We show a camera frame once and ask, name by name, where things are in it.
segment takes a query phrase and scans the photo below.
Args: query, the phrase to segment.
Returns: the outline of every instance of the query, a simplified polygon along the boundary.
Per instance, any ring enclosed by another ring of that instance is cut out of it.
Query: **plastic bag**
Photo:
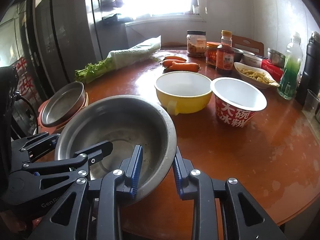
[[[112,58],[116,69],[152,58],[161,49],[161,36],[148,39],[130,49],[110,51],[107,58]]]

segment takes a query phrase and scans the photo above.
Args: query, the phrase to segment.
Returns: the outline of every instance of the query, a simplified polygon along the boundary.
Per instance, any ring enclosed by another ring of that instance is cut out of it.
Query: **carrot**
[[[183,58],[183,57],[178,57],[178,56],[166,56],[166,57],[164,57],[164,60],[166,60],[166,59],[181,60],[181,61],[184,61],[184,62],[187,61],[185,58]]]
[[[166,59],[166,60],[164,60],[161,64],[162,64],[164,67],[171,67],[171,66],[172,66],[172,62],[175,62],[175,63],[185,63],[185,62],[182,61],[182,60]]]
[[[172,66],[167,68],[170,71],[191,71],[198,72],[199,64],[197,63],[172,63]]]

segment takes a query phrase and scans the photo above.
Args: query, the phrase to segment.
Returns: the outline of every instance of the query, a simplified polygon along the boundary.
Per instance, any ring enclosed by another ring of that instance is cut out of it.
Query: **red package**
[[[282,68],[272,65],[270,61],[267,59],[262,60],[261,68],[269,72],[269,74],[273,77],[275,81],[277,81],[278,83],[280,82],[280,79],[283,75]]]

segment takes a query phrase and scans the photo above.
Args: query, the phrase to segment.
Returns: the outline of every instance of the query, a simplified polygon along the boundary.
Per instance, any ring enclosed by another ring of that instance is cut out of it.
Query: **yellow bowl handle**
[[[171,115],[178,115],[179,112],[177,110],[177,101],[170,101],[167,106],[167,112]]]

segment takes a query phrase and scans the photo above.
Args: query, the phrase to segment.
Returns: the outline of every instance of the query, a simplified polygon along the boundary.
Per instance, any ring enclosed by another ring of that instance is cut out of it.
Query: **triangular cutout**
[[[62,177],[55,177],[55,178],[48,178],[48,179],[42,179],[40,184],[40,189],[47,189],[49,187],[52,187],[54,185],[57,185],[60,182],[63,182],[65,180],[69,179],[69,176],[62,176]]]
[[[72,212],[75,199],[76,199],[76,193],[73,192],[65,200],[65,202],[58,209],[58,211],[53,215],[53,217],[51,218],[51,221],[56,224],[67,226],[70,222],[71,212]]]
[[[262,223],[263,217],[258,213],[254,206],[252,206],[249,200],[247,200],[247,198],[242,193],[239,193],[238,197],[245,224],[250,227]]]

